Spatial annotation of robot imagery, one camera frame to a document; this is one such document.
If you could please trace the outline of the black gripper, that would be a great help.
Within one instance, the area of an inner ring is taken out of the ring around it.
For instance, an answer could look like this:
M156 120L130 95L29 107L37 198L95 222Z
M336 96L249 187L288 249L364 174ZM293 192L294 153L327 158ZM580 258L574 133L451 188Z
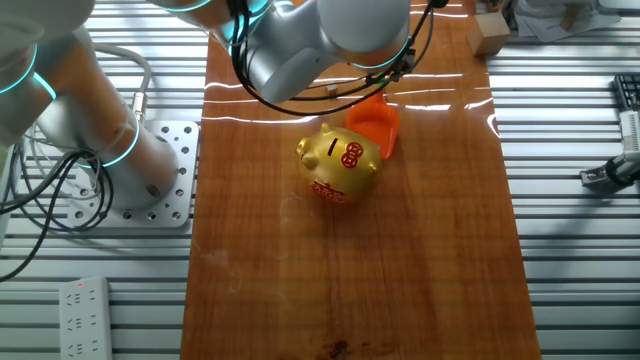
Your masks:
M414 67L415 55L416 50L414 48L408 48L401 56L399 56L394 62L393 72L385 77L385 82L399 82L405 74L410 73ZM377 85L383 81L383 74L372 74L366 77L367 85Z

